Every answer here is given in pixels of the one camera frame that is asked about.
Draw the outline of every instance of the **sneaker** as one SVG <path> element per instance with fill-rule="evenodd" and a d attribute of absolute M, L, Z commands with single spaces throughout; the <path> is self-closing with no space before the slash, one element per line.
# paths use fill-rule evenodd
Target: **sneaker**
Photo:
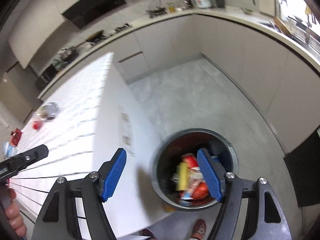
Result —
<path fill-rule="evenodd" d="M 205 224 L 205 221 L 203 219 L 199 219 L 192 231 L 192 238 L 201 240 L 205 234 L 205 231 L 207 229 L 207 226 Z"/>

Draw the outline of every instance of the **countertop edge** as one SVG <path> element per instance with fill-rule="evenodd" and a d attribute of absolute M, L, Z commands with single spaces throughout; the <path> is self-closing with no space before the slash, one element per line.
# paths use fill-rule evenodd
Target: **countertop edge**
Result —
<path fill-rule="evenodd" d="M 107 44 L 111 43 L 112 41 L 128 34 L 131 32 L 134 32 L 135 30 L 138 30 L 140 28 L 146 27 L 151 24 L 155 24 L 157 22 L 186 16 L 186 15 L 192 15 L 192 14 L 198 14 L 198 15 L 204 15 L 204 16 L 211 16 L 211 17 L 217 17 L 225 20 L 229 20 L 235 23 L 239 23 L 248 27 L 251 27 L 253 29 L 256 29 L 262 33 L 265 33 L 286 46 L 290 47 L 294 51 L 296 51 L 298 54 L 300 54 L 305 60 L 307 60 L 320 74 L 320 62 L 312 55 L 310 54 L 306 49 L 304 49 L 302 46 L 300 46 L 295 41 L 291 40 L 289 37 L 285 36 L 282 33 L 279 33 L 275 30 L 272 30 L 271 28 L 268 28 L 264 26 L 263 24 L 259 24 L 258 22 L 250 21 L 244 18 L 241 18 L 238 16 L 233 15 L 234 11 L 226 11 L 221 9 L 190 9 L 185 10 L 181 12 L 176 13 L 169 13 L 164 16 L 159 16 L 153 19 L 150 19 L 148 16 L 139 18 L 137 20 L 134 20 L 131 22 L 132 27 L 129 29 L 126 29 L 118 34 L 115 34 L 111 38 L 99 43 L 98 45 L 94 46 L 92 49 L 87 50 L 85 53 L 81 54 L 79 57 L 77 57 L 72 63 L 70 63 L 66 68 L 61 70 L 57 73 L 57 75 L 50 81 L 50 83 L 41 91 L 41 93 L 38 96 L 38 99 L 41 99 L 41 97 L 57 82 L 66 72 L 68 72 L 71 68 L 73 68 L 76 64 L 78 64 L 80 61 L 88 57 L 90 54 L 94 53 L 98 49 L 102 48 L 103 46 L 106 46 Z"/>

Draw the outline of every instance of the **metal screw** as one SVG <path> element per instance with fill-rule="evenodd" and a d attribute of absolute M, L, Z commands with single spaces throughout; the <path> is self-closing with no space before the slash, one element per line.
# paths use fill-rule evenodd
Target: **metal screw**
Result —
<path fill-rule="evenodd" d="M 92 171 L 92 172 L 89 173 L 89 177 L 91 179 L 94 179 L 94 178 L 98 177 L 98 173 L 96 171 Z"/>
<path fill-rule="evenodd" d="M 259 179 L 259 182 L 261 183 L 261 184 L 267 184 L 267 180 L 265 179 L 265 178 L 260 178 Z"/>
<path fill-rule="evenodd" d="M 235 177 L 235 174 L 233 172 L 227 172 L 227 178 L 233 179 Z"/>
<path fill-rule="evenodd" d="M 59 184 L 64 183 L 64 177 L 59 177 L 59 178 L 57 179 L 57 182 L 58 182 Z"/>

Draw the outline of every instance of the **rice cooker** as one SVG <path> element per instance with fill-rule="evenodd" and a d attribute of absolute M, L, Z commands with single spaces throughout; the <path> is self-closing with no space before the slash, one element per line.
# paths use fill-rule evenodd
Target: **rice cooker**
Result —
<path fill-rule="evenodd" d="M 195 0 L 197 7 L 201 9 L 207 9 L 211 7 L 211 0 Z"/>

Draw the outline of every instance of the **trash can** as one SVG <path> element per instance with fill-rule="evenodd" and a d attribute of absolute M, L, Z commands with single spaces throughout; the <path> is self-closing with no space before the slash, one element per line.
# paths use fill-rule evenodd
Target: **trash can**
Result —
<path fill-rule="evenodd" d="M 193 200 L 191 206 L 179 204 L 175 182 L 172 180 L 181 156 L 186 153 L 197 154 L 200 148 L 206 148 L 210 155 L 219 157 L 226 171 L 238 172 L 238 162 L 232 145 L 218 133 L 207 129 L 188 129 L 174 134 L 160 148 L 153 164 L 152 187 L 169 205 L 183 211 L 199 211 L 217 203 L 210 197 Z"/>

